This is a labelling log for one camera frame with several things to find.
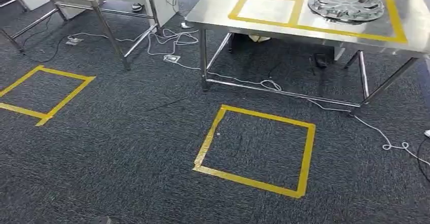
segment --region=shoe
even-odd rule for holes
[[[258,36],[258,35],[249,35],[249,38],[251,38],[251,40],[253,40],[256,43],[262,43],[270,40],[270,38],[267,38],[265,36]]]
[[[143,5],[138,4],[138,3],[135,3],[131,6],[131,9],[133,12],[139,12],[142,10],[142,8],[143,8]]]

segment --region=power cord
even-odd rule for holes
[[[157,35],[154,32],[151,32],[151,33],[148,34],[149,44],[148,44],[147,53],[149,55],[172,55],[172,54],[175,54],[177,46],[185,46],[185,45],[192,45],[192,44],[199,43],[199,39],[191,35],[191,34],[196,33],[198,31],[199,30],[176,33],[174,31],[166,28],[166,29],[163,29],[163,31],[162,31],[163,35]],[[135,39],[116,39],[116,40],[119,41],[119,42],[125,42],[125,41],[127,41],[127,42],[136,42],[143,34],[144,34],[144,32],[141,33],[140,35],[138,35]],[[102,38],[106,38],[106,39],[108,38],[105,35],[91,34],[91,33],[86,33],[86,32],[79,32],[79,33],[76,33],[76,34],[68,35],[67,38],[71,40],[71,39],[75,38],[75,36],[78,36],[78,35],[97,36],[97,37],[102,37]],[[152,36],[155,36],[158,44],[161,44],[161,45],[166,44],[167,42],[169,42],[171,40],[174,40],[173,41],[173,51],[169,52],[169,53],[152,53],[151,52],[151,43],[152,43],[151,37]],[[191,38],[192,41],[189,41],[189,42],[180,41],[180,39],[183,36]]]
[[[46,23],[45,23],[45,29],[44,30],[42,30],[42,31],[38,31],[38,32],[36,32],[36,33],[33,33],[33,34],[31,34],[29,37],[27,37],[25,40],[24,40],[24,42],[22,43],[22,48],[24,49],[24,53],[23,53],[23,55],[24,56],[26,56],[30,61],[32,61],[32,62],[36,62],[36,63],[46,63],[46,62],[49,62],[49,61],[52,61],[56,56],[57,56],[57,54],[58,54],[58,49],[59,49],[59,47],[60,47],[60,44],[61,44],[61,41],[66,37],[66,36],[63,36],[59,41],[58,41],[58,43],[57,43],[57,46],[56,46],[56,48],[55,48],[55,52],[54,52],[54,54],[50,57],[50,58],[48,58],[48,59],[46,59],[46,60],[42,60],[42,61],[40,61],[40,60],[36,60],[36,59],[34,59],[34,58],[32,58],[32,57],[30,57],[25,51],[26,51],[26,49],[25,49],[25,44],[27,43],[27,41],[30,39],[30,38],[32,38],[33,36],[35,36],[35,35],[37,35],[37,34],[40,34],[40,33],[43,33],[43,32],[45,32],[45,31],[47,31],[48,30],[48,28],[49,28],[49,22],[51,21],[51,18],[52,18],[52,16],[49,16],[49,18],[48,18],[48,20],[46,21]]]
[[[325,108],[325,107],[321,106],[320,104],[316,103],[315,101],[312,101],[312,100],[309,100],[309,99],[308,99],[308,101],[312,102],[313,104],[315,104],[315,105],[319,106],[321,109],[324,109],[324,110],[331,110],[331,111],[345,111],[345,112],[347,112],[347,113],[351,113],[351,111],[350,111],[350,110],[345,110],[345,109],[334,109],[334,108]],[[380,133],[380,134],[385,138],[385,140],[387,141],[387,144],[384,144],[384,145],[382,146],[382,148],[383,148],[384,150],[388,151],[388,150],[390,150],[390,149],[392,149],[392,148],[405,150],[405,151],[407,151],[411,156],[413,156],[414,158],[416,158],[416,159],[417,159],[417,161],[419,161],[419,162],[424,162],[424,163],[426,163],[426,164],[430,167],[430,163],[429,163],[428,161],[425,161],[425,160],[423,160],[422,158],[420,158],[420,157],[416,156],[415,154],[413,154],[413,153],[409,150],[409,143],[407,143],[407,142],[403,142],[403,143],[402,143],[402,146],[394,146],[394,145],[391,143],[391,141],[388,139],[388,137],[387,137],[387,136],[386,136],[386,135],[385,135],[385,134],[384,134],[380,129],[378,129],[378,128],[376,128],[376,127],[373,127],[372,125],[370,125],[370,124],[368,124],[368,123],[364,122],[362,119],[360,119],[360,118],[359,118],[359,117],[357,117],[356,115],[354,115],[354,118],[355,118],[355,119],[357,119],[358,121],[360,121],[361,123],[363,123],[364,125],[366,125],[367,127],[369,127],[369,128],[371,128],[371,129],[374,129],[374,130],[378,131],[378,132],[379,132],[379,133]]]

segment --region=yellow tape square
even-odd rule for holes
[[[0,97],[3,97],[6,93],[8,93],[12,89],[14,89],[18,85],[20,85],[22,82],[27,80],[30,76],[32,76],[34,73],[36,73],[39,70],[44,71],[44,72],[48,72],[48,73],[58,74],[60,76],[66,76],[66,77],[71,77],[74,79],[83,80],[84,82],[82,82],[82,84],[80,84],[78,87],[76,87],[76,89],[74,89],[69,95],[67,95],[60,103],[58,103],[47,114],[0,102],[0,108],[10,110],[10,111],[15,111],[15,112],[21,113],[21,114],[26,114],[26,115],[29,115],[32,117],[40,118],[40,121],[36,124],[36,126],[44,125],[49,119],[51,119],[54,116],[54,114],[56,114],[61,108],[63,108],[66,105],[66,103],[68,103],[70,100],[72,100],[80,91],[82,91],[95,78],[95,76],[93,76],[93,77],[81,76],[79,74],[74,74],[74,73],[59,71],[59,70],[55,70],[55,69],[45,68],[43,65],[39,65],[36,68],[29,71],[23,77],[21,77],[20,79],[15,81],[10,86],[6,87],[4,90],[0,91]]]
[[[253,180],[250,178],[241,177],[241,176],[234,175],[231,173],[227,173],[227,172],[223,172],[223,171],[219,171],[216,169],[202,166],[202,163],[203,163],[203,160],[206,156],[206,153],[209,150],[210,144],[213,141],[213,136],[215,134],[217,126],[220,123],[221,119],[224,117],[226,111],[234,111],[234,112],[237,112],[240,114],[247,114],[247,115],[251,115],[251,116],[255,116],[255,117],[281,121],[284,123],[293,124],[293,125],[307,128],[306,143],[305,143],[305,148],[303,151],[303,158],[302,158],[302,164],[301,164],[301,169],[300,169],[300,174],[299,174],[298,187],[296,190],[290,190],[287,188],[282,188],[282,187],[268,184],[265,182],[256,181],[256,180]],[[311,159],[311,155],[312,155],[314,136],[315,136],[315,125],[314,124],[310,124],[310,123],[306,123],[306,122],[302,122],[302,121],[297,121],[297,120],[293,120],[293,119],[288,119],[288,118],[283,118],[283,117],[279,117],[279,116],[275,116],[275,115],[259,113],[257,111],[246,110],[246,109],[237,108],[237,107],[233,107],[233,106],[221,105],[221,108],[218,111],[217,116],[215,117],[215,120],[213,121],[212,126],[209,129],[209,132],[208,132],[208,134],[207,134],[207,136],[203,142],[203,145],[201,146],[200,151],[197,154],[196,160],[194,160],[193,170],[298,199],[298,198],[304,196],[306,193],[306,186],[307,186],[307,180],[308,180],[308,175],[309,175],[309,166],[310,166],[310,159]]]
[[[378,34],[368,34],[368,33],[361,33],[361,32],[328,29],[328,28],[322,28],[322,27],[315,27],[311,25],[301,25],[299,24],[299,19],[302,13],[302,7],[304,6],[305,0],[291,0],[291,1],[294,1],[295,3],[293,5],[291,13],[289,14],[290,19],[288,22],[269,21],[269,20],[263,20],[263,19],[256,19],[252,17],[240,17],[239,14],[241,13],[247,1],[248,0],[239,0],[228,17],[233,20],[240,20],[240,21],[251,22],[251,23],[275,25],[275,26],[304,29],[304,30],[310,30],[310,31],[319,31],[319,32],[325,32],[325,33],[354,36],[357,38],[365,38],[365,39],[379,40],[379,41],[385,41],[385,42],[396,42],[396,43],[408,42],[406,35],[403,31],[402,23],[396,8],[395,0],[385,0],[386,8],[388,10],[389,21],[391,23],[394,36],[385,36],[385,35],[378,35]]]

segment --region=silver metal part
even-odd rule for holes
[[[121,59],[125,70],[131,70],[130,63],[127,61],[127,58],[124,56],[124,53],[122,52],[120,46],[118,45],[118,42],[116,41],[114,34],[112,33],[111,28],[109,27],[108,23],[106,22],[105,18],[103,17],[103,14],[100,10],[100,7],[98,6],[98,3],[95,2],[93,4],[93,9],[94,9],[94,12],[97,15],[97,17],[101,23],[101,26],[104,30],[104,33],[107,35],[107,38],[109,39],[109,41],[111,41],[111,44],[115,49],[115,52],[117,53],[117,55]]]
[[[55,14],[57,12],[58,12],[57,9],[53,9],[50,12],[47,12],[41,18],[37,19],[35,22],[31,23],[30,25],[28,25],[24,29],[22,29],[19,32],[17,32],[15,35],[12,36],[12,38],[15,39],[15,38],[19,37],[20,35],[26,33],[28,30],[30,30],[31,28],[35,27],[37,24],[39,24],[40,22],[44,21],[45,19],[47,19],[48,17],[50,17],[51,15],[53,15],[53,14]]]
[[[12,43],[12,45],[20,52],[23,53],[24,52],[24,48],[21,47],[20,45],[18,45],[18,43],[9,35],[5,32],[5,30],[3,30],[3,28],[0,27],[0,34],[2,34],[4,37],[6,37],[6,39],[8,41],[10,41],[10,43]]]
[[[375,91],[373,91],[367,98],[365,98],[358,106],[351,111],[351,115],[355,115],[359,108],[369,104],[376,96],[388,89],[404,72],[412,67],[418,58],[410,58],[405,64],[403,64],[394,74],[392,74],[387,80],[382,83]]]
[[[149,27],[149,29],[148,30],[146,30],[143,34],[142,34],[142,36],[140,36],[139,37],[139,39],[133,44],[133,46],[131,46],[131,48],[127,51],[127,53],[124,55],[124,57],[128,57],[132,52],[133,52],[133,50],[134,49],[136,49],[137,48],[137,46],[139,46],[139,44],[141,43],[141,42],[143,42],[144,41],[144,39],[154,30],[154,29],[156,29],[157,28],[157,26],[158,26],[158,24],[154,24],[153,26],[151,26],[151,27]]]
[[[364,99],[369,97],[369,83],[367,81],[366,74],[366,65],[364,61],[364,53],[363,51],[359,51],[359,66],[360,66],[360,74],[362,75],[362,87],[363,87],[363,97]]]
[[[66,17],[66,15],[63,13],[63,10],[60,8],[60,6],[59,6],[56,2],[51,1],[51,3],[52,3],[55,7],[57,7],[58,14],[59,14],[59,15],[60,15],[60,17],[63,19],[63,21],[64,21],[64,22],[68,22],[68,18],[67,18],[67,17]]]
[[[343,68],[345,69],[349,68],[357,60],[358,57],[359,57],[359,50],[356,53],[354,53],[352,58],[346,63],[345,67]]]
[[[217,51],[215,52],[215,55],[212,57],[212,59],[210,60],[209,64],[207,65],[206,69],[210,69],[210,67],[212,66],[213,62],[215,62],[215,59],[218,58],[218,55],[220,54],[220,52],[224,49],[224,47],[226,46],[226,44],[230,41],[230,37],[231,36],[232,36],[231,32],[227,33],[227,35],[224,37],[223,42],[221,42],[220,47],[218,47]]]
[[[311,10],[344,22],[376,20],[384,14],[382,0],[309,0]]]
[[[186,20],[195,24],[196,28],[225,29],[227,32],[266,36],[274,39],[286,39],[290,42],[313,43],[324,46],[343,47],[347,50],[363,50],[365,52],[386,53],[397,56],[430,58],[430,12],[424,0],[393,0],[399,15],[398,28],[402,28],[407,42],[399,42],[391,38],[386,41],[348,35],[348,33],[371,34],[384,37],[395,37],[388,9],[385,15],[372,22],[361,22],[358,25],[342,24],[341,22],[325,21],[315,15],[307,7],[307,1],[300,11],[297,24],[301,28],[270,25],[249,21],[238,21],[229,18],[233,7],[239,0],[200,0],[187,15]],[[252,5],[260,0],[248,0],[239,12],[239,17],[265,21],[276,21],[274,15],[282,13],[288,23],[293,14],[296,2],[263,0],[269,5],[278,4],[280,9],[257,10]],[[322,29],[344,31],[345,34],[325,32]]]
[[[3,8],[3,7],[5,7],[5,6],[7,6],[7,5],[10,5],[10,4],[11,4],[11,3],[13,3],[13,2],[16,2],[16,0],[9,0],[9,1],[7,1],[6,3],[0,4],[0,8]]]
[[[27,4],[24,3],[23,0],[16,0],[16,1],[20,4],[22,11],[24,12],[30,11],[30,8],[27,6]]]
[[[309,100],[314,100],[314,101],[323,101],[323,102],[339,104],[339,105],[344,105],[344,106],[359,107],[358,104],[352,103],[352,102],[347,102],[347,101],[339,101],[339,100],[327,99],[327,98],[323,98],[323,97],[309,96],[309,95],[304,95],[304,94],[299,94],[299,93],[294,93],[294,92],[288,92],[288,91],[269,90],[269,89],[261,88],[261,87],[246,86],[246,85],[224,82],[224,81],[211,80],[211,79],[209,79],[207,81],[212,82],[212,83],[227,85],[227,86],[234,86],[234,87],[254,89],[254,90],[258,90],[258,91],[272,92],[272,93],[277,93],[277,94],[281,94],[281,95],[304,98],[304,99],[309,99]]]
[[[148,1],[149,1],[149,8],[151,9],[151,13],[152,13],[152,19],[154,19],[156,24],[160,24],[160,21],[158,20],[158,15],[157,15],[157,9],[155,9],[154,0],[148,0]]]
[[[200,29],[199,32],[199,45],[200,45],[200,72],[202,76],[202,89],[203,91],[208,90],[207,86],[207,50],[206,50],[206,30]]]
[[[58,5],[60,7],[70,7],[70,8],[76,8],[76,9],[82,9],[82,10],[93,10],[91,7],[87,7],[87,6],[69,5],[69,4],[63,4],[63,3],[56,3],[55,5]],[[117,14],[117,15],[126,15],[126,16],[134,16],[134,17],[140,17],[140,18],[153,19],[153,17],[150,15],[130,13],[130,12],[118,11],[118,10],[108,10],[108,9],[102,9],[102,8],[100,8],[100,10],[104,13],[111,13],[111,14]]]

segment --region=table leg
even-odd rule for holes
[[[8,41],[10,41],[11,43],[12,43],[12,45],[16,48],[16,49],[18,49],[18,51],[20,52],[20,53],[23,53],[24,52],[24,48],[23,47],[21,47],[9,34],[7,34],[6,33],[6,31],[5,30],[3,30],[3,28],[0,28],[0,34],[2,34],[4,37],[6,37],[6,39],[8,40]]]
[[[30,11],[30,9],[27,7],[27,5],[22,0],[16,0],[21,5],[21,8],[24,12]]]
[[[382,85],[378,87],[372,94],[370,94],[366,99],[360,103],[360,108],[371,102],[377,95],[381,94],[383,91],[388,89],[404,72],[406,72],[418,58],[410,58],[402,67],[400,67],[393,75],[391,75]],[[351,112],[354,115],[359,108],[354,108]]]
[[[358,58],[359,58],[360,50],[356,51],[352,58],[346,63],[345,67],[343,68],[349,68]]]
[[[202,89],[203,91],[208,90],[207,86],[207,54],[206,54],[206,30],[200,29],[199,32],[200,40],[200,71],[202,76]]]
[[[231,36],[229,38],[229,53],[233,53],[233,40],[234,40],[234,33],[231,33]]]
[[[157,9],[155,8],[155,2],[154,2],[154,0],[148,0],[148,1],[149,1],[149,6],[150,6],[150,9],[151,9],[152,16],[154,17],[155,23],[158,24],[159,26],[161,26],[160,21],[158,20]]]
[[[364,61],[363,51],[359,51],[359,66],[360,66],[360,75],[362,77],[363,97],[364,99],[366,99],[369,97],[369,85],[367,81],[366,65]]]
[[[114,34],[112,33],[111,28],[109,28],[108,23],[104,19],[103,14],[101,13],[100,7],[99,7],[99,5],[98,5],[97,2],[93,3],[93,9],[94,9],[94,11],[95,11],[98,19],[100,20],[100,23],[101,23],[101,26],[103,27],[104,33],[106,33],[106,35],[109,38],[109,41],[111,41],[112,46],[115,49],[115,52],[120,57],[123,65],[124,65],[124,68],[126,70],[131,70],[130,69],[130,64],[128,63],[127,58],[124,57],[124,53],[122,52],[121,48],[118,46],[118,43],[115,40]]]
[[[56,4],[54,1],[51,1],[52,4],[57,8],[57,12],[60,15],[60,17],[63,19],[64,22],[68,22],[68,19],[66,15],[63,13],[63,10],[61,10],[60,6]]]

